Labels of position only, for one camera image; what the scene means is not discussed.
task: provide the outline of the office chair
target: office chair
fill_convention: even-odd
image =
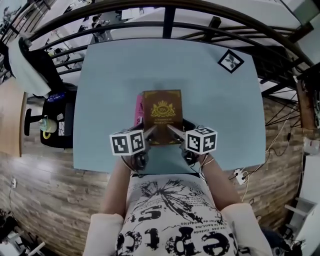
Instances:
[[[32,110],[30,108],[26,111],[24,134],[26,136],[30,135],[31,123],[38,122],[45,116],[58,122],[57,116],[63,114],[63,119],[59,122],[64,122],[64,135],[59,135],[59,129],[57,129],[56,132],[50,134],[49,139],[45,139],[41,132],[41,143],[54,148],[73,148],[73,125],[77,87],[71,83],[63,82],[53,60],[45,50],[29,51],[23,38],[19,40],[19,47],[24,58],[44,77],[48,87],[51,89],[48,93],[49,97],[44,100],[42,115],[31,116]],[[56,95],[62,95],[63,97],[59,100],[52,100]]]

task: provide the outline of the human arm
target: human arm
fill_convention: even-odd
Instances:
[[[200,155],[199,162],[204,165],[202,172],[210,189],[215,207],[219,211],[229,205],[241,203],[236,188],[210,154],[206,159],[204,155]]]
[[[115,253],[115,244],[126,215],[131,171],[119,159],[106,186],[98,214],[91,216],[83,256]]]
[[[100,213],[126,216],[127,193],[131,171],[119,158],[106,186]]]
[[[206,160],[204,159],[204,155],[199,156],[200,164],[208,163],[202,168],[203,175],[216,208],[232,230],[238,250],[249,252],[251,256],[272,256],[270,245],[260,229],[251,205],[241,203],[236,188],[212,156],[208,155]]]

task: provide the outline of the white marker cube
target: white marker cube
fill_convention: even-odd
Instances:
[[[132,156],[146,149],[143,130],[130,130],[111,134],[110,143],[114,156]]]
[[[185,149],[199,155],[209,153],[217,148],[218,133],[209,128],[199,128],[185,132]]]

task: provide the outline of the electrical outlet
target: electrical outlet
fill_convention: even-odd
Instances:
[[[240,169],[236,169],[234,171],[234,176],[235,176],[236,180],[239,182],[240,185],[245,183],[244,175],[243,175],[243,173],[242,173],[242,171]]]
[[[15,189],[17,187],[17,180],[13,178],[12,180],[12,188]]]

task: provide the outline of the white t-shirt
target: white t-shirt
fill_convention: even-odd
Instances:
[[[193,175],[132,177],[125,219],[94,214],[84,256],[272,256],[247,203],[218,211]]]

